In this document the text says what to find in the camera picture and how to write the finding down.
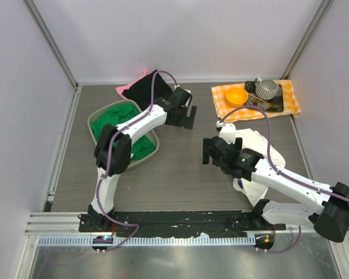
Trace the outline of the grey plastic tray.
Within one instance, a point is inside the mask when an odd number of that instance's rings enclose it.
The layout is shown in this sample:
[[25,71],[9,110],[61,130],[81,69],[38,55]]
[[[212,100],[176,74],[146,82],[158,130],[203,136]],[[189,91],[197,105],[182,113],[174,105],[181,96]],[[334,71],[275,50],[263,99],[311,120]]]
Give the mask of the grey plastic tray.
[[[118,102],[115,102],[115,103],[111,103],[107,106],[104,106],[103,108],[100,108],[99,110],[95,111],[94,113],[92,113],[88,119],[87,119],[87,126],[88,126],[88,129],[90,131],[90,134],[92,136],[92,139],[95,143],[95,145],[97,144],[97,140],[95,139],[94,137],[94,134],[93,134],[93,131],[91,130],[91,127],[90,127],[90,124],[92,122],[95,122],[96,119],[102,115],[102,113],[104,111],[106,111],[107,109],[109,109],[110,107],[112,107],[113,105],[117,105],[117,104],[120,104],[120,103],[125,103],[125,102],[128,102],[128,103],[132,103],[133,105],[135,105],[137,107],[137,109],[142,112],[142,110],[140,109],[140,107],[132,100],[129,100],[129,99],[123,99],[121,101],[118,101]],[[141,160],[137,160],[137,161],[132,161],[130,162],[129,166],[128,166],[128,170],[129,169],[132,169],[134,167],[137,167],[138,165],[144,163],[146,160],[148,160],[151,156],[153,156],[159,149],[159,139],[158,137],[156,136],[155,132],[153,130],[151,130],[150,132],[146,133],[146,136],[153,142],[153,144],[156,146],[156,149],[154,150],[153,153],[151,153],[149,156],[147,156],[146,158],[144,159],[141,159]]]

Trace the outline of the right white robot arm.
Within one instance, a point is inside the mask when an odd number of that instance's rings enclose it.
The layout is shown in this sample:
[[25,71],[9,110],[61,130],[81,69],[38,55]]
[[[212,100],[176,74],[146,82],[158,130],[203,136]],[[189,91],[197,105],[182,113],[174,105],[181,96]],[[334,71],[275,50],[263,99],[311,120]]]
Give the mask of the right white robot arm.
[[203,164],[212,163],[235,179],[244,179],[273,188],[295,203],[261,199],[253,213],[269,224],[292,224],[313,228],[320,236],[343,242],[349,232],[349,187],[341,182],[329,185],[271,164],[261,153],[233,144],[219,136],[203,139]]

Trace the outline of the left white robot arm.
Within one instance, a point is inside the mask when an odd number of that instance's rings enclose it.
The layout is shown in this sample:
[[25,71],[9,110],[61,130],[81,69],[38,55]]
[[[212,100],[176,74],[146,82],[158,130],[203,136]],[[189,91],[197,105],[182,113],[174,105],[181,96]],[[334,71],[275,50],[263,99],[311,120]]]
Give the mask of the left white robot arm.
[[133,144],[163,124],[191,130],[197,111],[196,106],[190,107],[192,98],[189,90],[176,86],[166,98],[152,98],[149,107],[131,120],[117,126],[105,125],[94,151],[98,182],[88,207],[86,224],[96,226],[100,231],[106,231],[112,225],[109,214],[114,209],[117,182],[131,162]]

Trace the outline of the folded black t-shirt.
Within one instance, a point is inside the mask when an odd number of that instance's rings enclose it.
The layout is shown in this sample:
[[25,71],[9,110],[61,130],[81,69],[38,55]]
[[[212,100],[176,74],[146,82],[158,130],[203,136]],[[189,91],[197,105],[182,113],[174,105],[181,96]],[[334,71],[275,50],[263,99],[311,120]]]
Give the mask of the folded black t-shirt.
[[[136,81],[128,89],[125,89],[122,95],[134,101],[141,110],[145,110],[151,104],[151,85],[155,73],[156,70]],[[160,74],[157,74],[154,82],[154,100],[159,97],[167,98],[172,92]]]

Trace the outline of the orange bowl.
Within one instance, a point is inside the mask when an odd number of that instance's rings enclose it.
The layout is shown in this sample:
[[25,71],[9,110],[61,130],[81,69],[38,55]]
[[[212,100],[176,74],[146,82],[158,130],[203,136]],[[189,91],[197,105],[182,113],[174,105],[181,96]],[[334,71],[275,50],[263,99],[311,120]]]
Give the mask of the orange bowl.
[[248,101],[248,92],[240,87],[232,87],[226,90],[225,100],[231,107],[243,106]]

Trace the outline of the green t-shirt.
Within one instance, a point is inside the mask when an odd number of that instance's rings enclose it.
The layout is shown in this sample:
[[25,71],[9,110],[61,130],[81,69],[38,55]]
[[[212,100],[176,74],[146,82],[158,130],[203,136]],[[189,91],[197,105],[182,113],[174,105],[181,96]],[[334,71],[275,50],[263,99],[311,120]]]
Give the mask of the green t-shirt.
[[[112,126],[117,126],[123,122],[129,121],[134,116],[140,114],[140,111],[132,103],[120,103],[113,105],[100,115],[95,122],[90,124],[91,130],[93,131],[95,139],[98,141],[105,125],[111,124]],[[140,137],[132,146],[131,153],[133,157],[132,161],[137,161],[146,158],[151,153],[154,152],[156,146],[153,142],[146,136]]]

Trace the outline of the folded pink t-shirt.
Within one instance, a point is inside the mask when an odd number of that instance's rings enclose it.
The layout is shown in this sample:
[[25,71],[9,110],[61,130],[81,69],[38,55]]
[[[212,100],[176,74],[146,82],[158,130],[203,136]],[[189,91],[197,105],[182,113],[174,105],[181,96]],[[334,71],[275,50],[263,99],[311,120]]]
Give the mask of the folded pink t-shirt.
[[126,97],[123,95],[125,90],[130,89],[130,87],[135,84],[136,82],[138,82],[139,80],[141,80],[142,78],[144,78],[145,76],[149,75],[149,71],[147,69],[144,70],[143,74],[141,74],[137,79],[135,79],[134,81],[126,84],[126,85],[122,85],[120,87],[116,87],[116,92],[117,94],[122,98],[122,99],[126,99]]

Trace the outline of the black patterned plate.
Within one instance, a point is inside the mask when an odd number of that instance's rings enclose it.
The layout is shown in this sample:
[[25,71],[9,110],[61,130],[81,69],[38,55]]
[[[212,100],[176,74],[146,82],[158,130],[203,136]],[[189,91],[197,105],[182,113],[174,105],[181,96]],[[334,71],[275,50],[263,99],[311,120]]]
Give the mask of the black patterned plate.
[[256,106],[265,112],[282,112],[284,111],[283,89],[278,85],[277,95],[270,100],[264,101],[259,99],[255,93],[256,85],[253,81],[246,81],[244,89],[248,92],[248,100],[245,105]]

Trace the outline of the striped grey cup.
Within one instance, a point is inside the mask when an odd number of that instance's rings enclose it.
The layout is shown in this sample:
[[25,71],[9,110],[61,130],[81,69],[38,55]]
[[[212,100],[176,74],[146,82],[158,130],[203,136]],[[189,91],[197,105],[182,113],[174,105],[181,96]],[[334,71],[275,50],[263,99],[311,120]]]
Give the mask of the striped grey cup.
[[262,79],[257,77],[254,80],[255,84],[255,94],[259,99],[264,101],[271,100],[277,96],[281,96],[283,94],[280,85],[277,84],[274,80],[271,79]]

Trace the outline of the orange checkered cloth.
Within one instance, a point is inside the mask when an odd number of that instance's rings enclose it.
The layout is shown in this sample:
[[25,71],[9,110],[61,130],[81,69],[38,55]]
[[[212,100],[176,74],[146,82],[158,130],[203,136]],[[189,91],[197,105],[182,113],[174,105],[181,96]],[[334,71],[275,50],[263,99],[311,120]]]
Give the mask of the orange checkered cloth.
[[[283,91],[283,111],[282,112],[266,112],[268,117],[284,116],[284,115],[294,115],[297,117],[300,114],[300,107],[294,95],[294,88],[290,80],[275,80],[276,83],[282,86]],[[230,84],[230,85],[217,85],[211,88],[212,99],[215,105],[217,117],[223,118],[227,113],[233,110],[233,107],[230,106],[225,101],[225,93],[228,89],[236,88],[245,88],[244,83],[239,84]],[[238,112],[234,112],[229,116],[227,121],[239,121],[239,120],[255,120],[261,119],[263,115],[256,110],[251,109],[242,109]]]

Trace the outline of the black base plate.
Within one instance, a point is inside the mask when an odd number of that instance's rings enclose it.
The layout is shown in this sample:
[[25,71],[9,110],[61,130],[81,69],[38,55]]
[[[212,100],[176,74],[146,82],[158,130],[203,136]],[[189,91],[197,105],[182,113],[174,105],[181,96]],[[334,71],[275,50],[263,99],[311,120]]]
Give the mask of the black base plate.
[[113,224],[104,215],[89,208],[80,214],[79,231],[82,233],[117,233],[118,237],[128,237],[138,224],[134,235],[139,238],[190,238],[202,233],[211,238],[244,237],[249,231],[283,231],[285,224],[271,225],[253,212],[242,210],[226,211],[153,211],[153,212],[110,212],[108,216],[121,224]]

